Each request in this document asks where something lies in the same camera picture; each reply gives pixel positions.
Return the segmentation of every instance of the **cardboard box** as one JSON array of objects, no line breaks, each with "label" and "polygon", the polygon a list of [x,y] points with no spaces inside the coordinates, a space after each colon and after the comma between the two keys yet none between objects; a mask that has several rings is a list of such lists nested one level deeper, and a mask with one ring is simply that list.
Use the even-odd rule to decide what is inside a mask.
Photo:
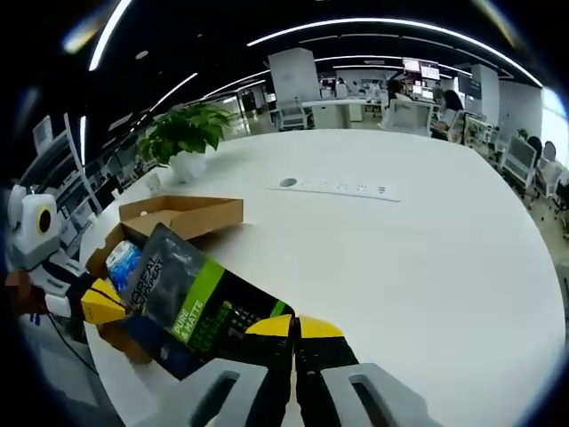
[{"label": "cardboard box", "polygon": [[[87,270],[97,278],[107,278],[105,261],[123,240],[140,249],[155,226],[162,222],[185,240],[202,236],[243,222],[243,200],[215,197],[161,196],[119,207],[120,222],[105,239],[105,246],[96,249],[86,263]],[[138,361],[151,358],[127,333],[123,321],[99,328],[101,338],[116,349]]]}]

